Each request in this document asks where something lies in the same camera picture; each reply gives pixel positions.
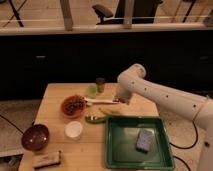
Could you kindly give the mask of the translucent yellowish gripper finger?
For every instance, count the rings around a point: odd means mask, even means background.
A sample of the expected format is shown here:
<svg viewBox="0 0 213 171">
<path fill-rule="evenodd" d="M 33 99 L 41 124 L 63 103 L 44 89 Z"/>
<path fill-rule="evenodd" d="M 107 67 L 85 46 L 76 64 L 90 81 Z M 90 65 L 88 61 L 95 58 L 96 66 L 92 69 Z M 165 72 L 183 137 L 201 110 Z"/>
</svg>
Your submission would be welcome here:
<svg viewBox="0 0 213 171">
<path fill-rule="evenodd" d="M 122 103 L 122 99 L 119 96 L 114 96 L 114 101 Z"/>
</svg>

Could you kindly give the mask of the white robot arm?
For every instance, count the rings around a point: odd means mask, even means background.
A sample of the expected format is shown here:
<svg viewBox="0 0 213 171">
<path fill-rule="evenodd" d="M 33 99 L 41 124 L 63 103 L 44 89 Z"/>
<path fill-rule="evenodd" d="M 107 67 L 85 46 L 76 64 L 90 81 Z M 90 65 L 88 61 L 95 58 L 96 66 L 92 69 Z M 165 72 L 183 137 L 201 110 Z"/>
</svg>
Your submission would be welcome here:
<svg viewBox="0 0 213 171">
<path fill-rule="evenodd" d="M 192 121 L 206 131 L 197 171 L 213 171 L 213 99 L 152 83 L 144 79 L 146 70 L 133 64 L 117 77 L 115 99 L 130 103 L 132 94 L 145 97 Z"/>
</svg>

